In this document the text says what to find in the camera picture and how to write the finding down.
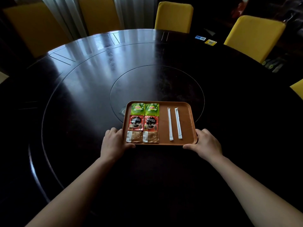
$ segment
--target white curtain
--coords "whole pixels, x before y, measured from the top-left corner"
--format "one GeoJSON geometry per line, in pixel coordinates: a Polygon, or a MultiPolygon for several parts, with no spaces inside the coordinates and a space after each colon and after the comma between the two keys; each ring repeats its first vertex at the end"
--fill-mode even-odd
{"type": "Polygon", "coordinates": [[[43,0],[71,41],[87,37],[78,0],[43,0]]]}
{"type": "Polygon", "coordinates": [[[122,29],[153,29],[158,0],[114,0],[122,29]]]}

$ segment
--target red nescafe coffee packet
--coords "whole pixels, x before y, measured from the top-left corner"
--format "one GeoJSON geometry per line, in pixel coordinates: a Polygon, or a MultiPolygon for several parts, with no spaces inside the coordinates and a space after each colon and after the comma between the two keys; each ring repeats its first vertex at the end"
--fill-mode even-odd
{"type": "Polygon", "coordinates": [[[145,131],[158,131],[158,116],[144,116],[144,130],[145,131]]]}
{"type": "Polygon", "coordinates": [[[144,116],[129,116],[129,131],[143,131],[144,116]]]}

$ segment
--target person's left hand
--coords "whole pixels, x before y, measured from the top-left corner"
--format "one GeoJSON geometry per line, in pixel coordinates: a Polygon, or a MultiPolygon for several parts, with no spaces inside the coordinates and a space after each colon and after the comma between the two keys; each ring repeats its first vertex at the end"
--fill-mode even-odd
{"type": "Polygon", "coordinates": [[[124,143],[122,137],[122,129],[117,130],[112,128],[105,132],[103,138],[100,160],[108,161],[117,161],[122,157],[124,151],[129,148],[135,148],[136,146],[133,143],[124,143]]]}

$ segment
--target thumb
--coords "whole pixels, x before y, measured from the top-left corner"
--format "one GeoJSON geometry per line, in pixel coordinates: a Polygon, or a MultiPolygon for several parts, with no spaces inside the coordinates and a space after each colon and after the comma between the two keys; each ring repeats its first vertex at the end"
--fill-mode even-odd
{"type": "Polygon", "coordinates": [[[196,145],[195,144],[185,144],[183,146],[183,149],[188,149],[188,150],[196,151],[196,145]]]}
{"type": "Polygon", "coordinates": [[[130,149],[130,148],[136,148],[136,145],[134,145],[133,143],[124,144],[124,150],[130,149]]]}

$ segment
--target person's left arm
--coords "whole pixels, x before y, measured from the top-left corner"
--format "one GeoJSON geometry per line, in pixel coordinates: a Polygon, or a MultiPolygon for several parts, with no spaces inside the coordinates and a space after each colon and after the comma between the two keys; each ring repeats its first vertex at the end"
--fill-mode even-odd
{"type": "Polygon", "coordinates": [[[107,130],[101,155],[34,217],[26,227],[81,226],[102,180],[113,164],[134,144],[124,144],[122,129],[107,130]]]}

